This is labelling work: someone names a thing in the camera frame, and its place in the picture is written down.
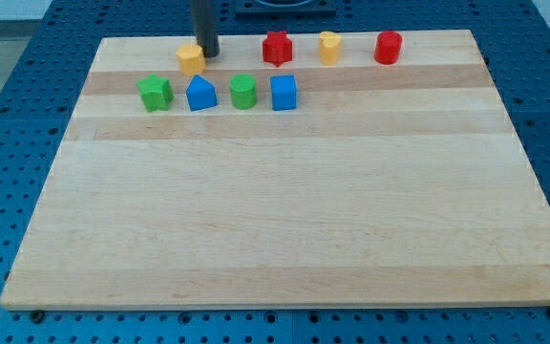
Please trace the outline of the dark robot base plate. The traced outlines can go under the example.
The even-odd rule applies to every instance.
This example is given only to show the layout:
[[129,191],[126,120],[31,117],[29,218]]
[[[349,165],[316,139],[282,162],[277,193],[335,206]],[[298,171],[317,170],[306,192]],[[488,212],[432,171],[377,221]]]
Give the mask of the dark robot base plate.
[[335,0],[234,0],[235,14],[335,14]]

